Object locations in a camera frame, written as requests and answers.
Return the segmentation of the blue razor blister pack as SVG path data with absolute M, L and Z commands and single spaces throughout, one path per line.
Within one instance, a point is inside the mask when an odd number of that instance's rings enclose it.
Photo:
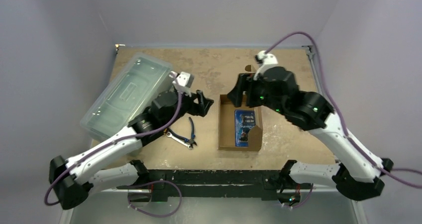
M 248 147 L 249 132 L 256 125 L 255 111 L 235 110 L 234 124 L 235 147 Z

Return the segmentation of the aluminium frame rail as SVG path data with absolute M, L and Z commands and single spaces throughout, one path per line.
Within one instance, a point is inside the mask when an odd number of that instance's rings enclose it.
M 63 224 L 363 224 L 332 188 L 281 183 L 275 170 L 149 170 L 95 176 Z

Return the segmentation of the clear plastic storage bin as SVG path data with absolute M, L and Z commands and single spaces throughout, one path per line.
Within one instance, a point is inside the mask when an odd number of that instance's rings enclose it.
M 172 87 L 172 64 L 136 53 L 113 78 L 81 119 L 81 127 L 97 141 L 110 138 L 143 112 L 159 93 Z

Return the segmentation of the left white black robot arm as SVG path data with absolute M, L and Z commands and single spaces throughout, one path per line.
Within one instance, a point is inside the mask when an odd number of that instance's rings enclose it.
M 160 138 L 165 129 L 185 114 L 206 116 L 213 103 L 200 90 L 191 96 L 177 91 L 160 93 L 150 106 L 106 141 L 73 157 L 53 158 L 45 205 L 60 205 L 68 210 L 105 189 L 150 186 L 149 171 L 142 161 L 131 160 L 110 169 L 108 165 Z

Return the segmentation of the silver wrench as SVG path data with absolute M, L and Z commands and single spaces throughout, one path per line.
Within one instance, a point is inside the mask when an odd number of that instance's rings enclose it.
M 167 132 L 167 133 L 166 133 L 166 136 L 167 136 L 168 138 L 171 138 L 171 139 L 173 139 L 174 141 L 176 141 L 176 142 L 178 142 L 178 143 L 182 144 L 183 146 L 187 147 L 189 150 L 192 150 L 192 149 L 193 149 L 193 146 L 192 146 L 191 144 L 189 144 L 189 143 L 187 143 L 187 142 L 185 142 L 185 141 L 183 141 L 183 140 L 181 140 L 181 139 L 177 138 L 177 137 L 176 137 L 176 136 L 174 136 L 171 132 Z

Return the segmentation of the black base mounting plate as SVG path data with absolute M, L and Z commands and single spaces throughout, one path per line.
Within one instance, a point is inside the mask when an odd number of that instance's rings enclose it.
M 279 170 L 150 170 L 148 177 L 122 189 L 152 189 L 154 202 L 169 197 L 259 198 L 276 201 L 286 198 L 285 191 L 310 189 L 280 175 Z

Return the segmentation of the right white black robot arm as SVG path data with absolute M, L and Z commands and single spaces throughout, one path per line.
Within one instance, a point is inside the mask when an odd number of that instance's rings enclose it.
M 345 197 L 363 201 L 381 195 L 384 171 L 393 161 L 370 153 L 360 142 L 342 130 L 339 114 L 316 92 L 299 88 L 295 75 L 283 67 L 259 73 L 241 73 L 228 99 L 235 107 L 265 106 L 283 115 L 292 125 L 321 141 L 338 159 L 332 165 L 307 164 L 289 160 L 279 173 L 278 183 L 290 188 L 295 184 L 318 184 L 336 188 Z

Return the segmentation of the brown cardboard express box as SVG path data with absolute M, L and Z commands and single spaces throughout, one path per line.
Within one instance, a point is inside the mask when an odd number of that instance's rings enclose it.
M 258 152 L 262 148 L 263 121 L 260 107 L 246 106 L 243 95 L 236 108 L 227 94 L 219 96 L 218 150 Z

